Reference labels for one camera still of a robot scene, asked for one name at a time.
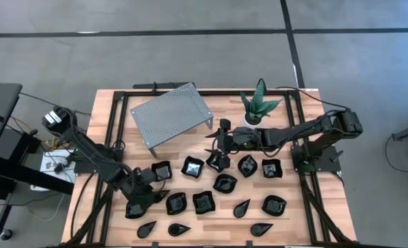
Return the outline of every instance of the green leaves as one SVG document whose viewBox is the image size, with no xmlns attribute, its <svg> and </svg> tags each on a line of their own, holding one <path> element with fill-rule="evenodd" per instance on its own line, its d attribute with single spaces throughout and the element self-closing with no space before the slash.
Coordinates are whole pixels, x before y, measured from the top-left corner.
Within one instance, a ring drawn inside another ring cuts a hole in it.
<svg viewBox="0 0 408 248">
<path fill-rule="evenodd" d="M 241 92 L 241 99 L 243 100 L 245 111 L 248 113 L 250 111 L 250 101 L 248 101 L 244 92 Z"/>
<path fill-rule="evenodd" d="M 263 118 L 264 116 L 269 116 L 268 113 L 273 111 L 279 101 L 263 101 L 265 94 L 265 83 L 263 79 L 259 79 L 256 90 L 254 91 L 253 98 L 251 101 L 247 99 L 244 92 L 241 92 L 241 99 L 243 100 L 245 112 L 248 113 L 250 118 Z"/>
<path fill-rule="evenodd" d="M 259 80 L 256 90 L 254 91 L 252 98 L 253 111 L 258 111 L 261 108 L 265 94 L 264 80 Z"/>
</svg>

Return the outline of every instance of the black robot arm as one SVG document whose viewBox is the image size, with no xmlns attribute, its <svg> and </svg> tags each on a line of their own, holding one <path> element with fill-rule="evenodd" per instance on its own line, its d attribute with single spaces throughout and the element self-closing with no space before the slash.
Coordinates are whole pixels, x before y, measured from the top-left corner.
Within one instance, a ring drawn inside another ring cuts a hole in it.
<svg viewBox="0 0 408 248">
<path fill-rule="evenodd" d="M 323 134 L 301 147 L 304 157 L 313 159 L 340 139 L 356 138 L 363 132 L 356 113 L 349 110 L 331 110 L 312 121 L 285 129 L 236 127 L 230 131 L 229 120 L 222 119 L 220 124 L 218 131 L 207 137 L 217 141 L 217 149 L 208 151 L 222 156 L 237 151 L 263 151 L 267 156 L 275 156 L 286 142 Z M 278 151 L 273 155 L 266 153 L 275 150 Z"/>
<path fill-rule="evenodd" d="M 159 192 L 153 192 L 151 182 L 156 180 L 156 174 L 152 170 L 130 169 L 121 162 L 122 150 L 116 147 L 106 147 L 102 144 L 94 143 L 82 130 L 77 127 L 77 117 L 64 107 L 54 107 L 43 118 L 43 126 L 55 136 L 64 139 L 69 144 L 78 149 L 95 167 L 108 188 L 103 193 L 99 203 L 92 210 L 82 228 L 65 246 L 71 247 L 79 244 L 87 232 L 89 226 L 96 220 L 102 206 L 107 199 L 112 197 L 113 191 L 120 190 L 132 206 L 132 213 L 136 218 L 144 215 L 147 209 L 156 202 Z"/>
</svg>

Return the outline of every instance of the wooden tabletop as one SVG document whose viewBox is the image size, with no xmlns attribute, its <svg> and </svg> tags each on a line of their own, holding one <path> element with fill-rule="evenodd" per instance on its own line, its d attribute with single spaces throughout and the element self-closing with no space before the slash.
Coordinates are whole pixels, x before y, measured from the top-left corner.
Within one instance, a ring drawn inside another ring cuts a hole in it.
<svg viewBox="0 0 408 248">
<path fill-rule="evenodd" d="M 88 136 L 96 143 L 103 143 L 105 140 L 114 91 L 115 90 L 98 90 L 96 93 L 92 117 L 88 128 Z M 308 90 L 307 92 L 317 98 L 320 97 L 318 90 Z M 153 98 L 153 96 L 132 96 L 129 98 L 127 109 L 129 110 Z M 283 168 L 282 178 L 263 178 L 261 161 L 266 157 L 261 152 L 239 152 L 236 155 L 231 155 L 231 166 L 223 172 L 238 179 L 235 190 L 231 194 L 221 194 L 212 188 L 218 174 L 207 165 L 205 165 L 201 177 L 198 179 L 184 176 L 181 173 L 181 168 L 187 156 L 193 156 L 203 161 L 209 157 L 209 153 L 205 152 L 204 149 L 210 148 L 212 139 L 204 138 L 204 136 L 218 129 L 219 120 L 221 118 L 228 118 L 232 122 L 232 128 L 240 126 L 242 123 L 244 106 L 239 96 L 204 96 L 203 98 L 214 115 L 213 130 L 209 130 L 203 123 L 159 145 L 155 148 L 159 156 L 158 160 L 153 158 L 146 146 L 144 146 L 132 115 L 129 112 L 126 114 L 123 135 L 123 141 L 126 144 L 124 163 L 131 168 L 144 168 L 150 167 L 152 163 L 157 163 L 161 160 L 169 160 L 172 166 L 173 177 L 172 180 L 167 181 L 165 189 L 170 189 L 170 194 L 185 192 L 188 204 L 187 209 L 183 213 L 168 216 L 165 206 L 166 197 L 162 202 L 151 206 L 146 215 L 142 218 L 130 220 L 125 218 L 127 200 L 120 192 L 117 192 L 114 194 L 112 203 L 106 245 L 146 246 L 151 245 L 154 241 L 159 242 L 160 245 L 171 246 L 245 245 L 246 240 L 252 240 L 254 245 L 309 245 L 307 221 L 298 174 L 293 170 L 292 158 L 289 152 L 290 143 L 286 144 L 276 156 L 276 158 L 281 160 Z M 265 100 L 280 98 L 280 96 L 266 96 Z M 323 114 L 322 104 L 318 101 L 304 94 L 301 95 L 301 101 L 306 121 Z M 292 104 L 297 123 L 296 106 L 294 102 Z M 116 137 L 120 109 L 121 106 L 119 103 L 113 137 Z M 284 101 L 282 101 L 270 115 L 271 117 L 264 119 L 264 127 L 285 128 L 289 126 Z M 243 178 L 237 169 L 237 164 L 239 160 L 247 154 L 251 154 L 258 162 L 258 170 L 253 176 Z M 88 175 L 80 175 L 76 179 L 62 242 L 70 239 L 72 213 L 81 187 L 87 177 Z M 318 178 L 326 212 L 346 236 L 355 240 L 354 228 L 342 183 L 334 177 L 334 175 L 327 172 L 318 173 Z M 96 175 L 89 182 L 82 195 L 81 204 L 76 213 L 74 231 L 83 224 L 91 212 L 95 185 Z M 196 215 L 192 203 L 192 194 L 201 193 L 205 190 L 212 191 L 216 203 L 216 211 Z M 280 217 L 269 216 L 261 209 L 264 198 L 270 194 L 280 196 L 287 201 L 285 212 Z M 247 199 L 251 199 L 251 201 L 246 215 L 239 219 L 233 217 L 234 206 Z M 313 213 L 317 236 L 319 240 L 322 240 L 318 215 L 314 209 Z M 97 219 L 94 241 L 99 240 L 102 219 L 103 212 L 100 213 Z M 136 236 L 136 231 L 141 225 L 155 220 L 157 224 L 147 238 L 140 239 Z M 192 229 L 181 236 L 171 237 L 167 232 L 167 228 L 172 223 L 181 223 Z M 250 227 L 254 223 L 272 223 L 274 225 L 266 234 L 257 238 L 250 234 Z"/>
</svg>

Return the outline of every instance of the potted plant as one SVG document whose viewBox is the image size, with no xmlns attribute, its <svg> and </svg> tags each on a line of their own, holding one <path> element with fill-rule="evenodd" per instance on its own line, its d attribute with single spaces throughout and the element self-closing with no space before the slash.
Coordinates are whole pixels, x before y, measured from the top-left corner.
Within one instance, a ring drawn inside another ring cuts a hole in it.
<svg viewBox="0 0 408 248">
<path fill-rule="evenodd" d="M 269 116 L 272 110 L 274 110 L 279 101 L 263 101 L 266 91 L 265 83 L 263 79 L 259 79 L 258 85 L 253 94 L 252 100 L 248 100 L 244 92 L 241 92 L 241 98 L 245 106 L 244 124 L 250 128 L 256 128 L 261 125 L 262 118 Z"/>
</svg>

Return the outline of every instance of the black square dish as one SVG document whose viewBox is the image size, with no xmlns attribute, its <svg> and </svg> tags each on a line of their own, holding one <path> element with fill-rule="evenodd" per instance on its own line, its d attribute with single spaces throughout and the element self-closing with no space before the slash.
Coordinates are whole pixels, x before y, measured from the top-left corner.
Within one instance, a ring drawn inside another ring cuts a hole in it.
<svg viewBox="0 0 408 248">
<path fill-rule="evenodd" d="M 199 194 L 194 194 L 193 204 L 195 205 L 196 214 L 205 214 L 210 211 L 215 211 L 216 209 L 211 191 L 204 191 Z"/>
<path fill-rule="evenodd" d="M 281 161 L 278 159 L 263 159 L 262 169 L 265 178 L 282 177 Z"/>
<path fill-rule="evenodd" d="M 152 164 L 152 171 L 156 174 L 157 182 L 172 178 L 170 161 L 161 161 L 160 163 Z"/>
<path fill-rule="evenodd" d="M 184 166 L 181 169 L 181 172 L 186 176 L 193 176 L 195 178 L 198 178 L 201 175 L 203 166 L 204 161 L 188 156 L 184 161 Z"/>
<path fill-rule="evenodd" d="M 265 198 L 262 210 L 271 216 L 281 216 L 287 202 L 279 196 L 269 195 Z"/>
</svg>

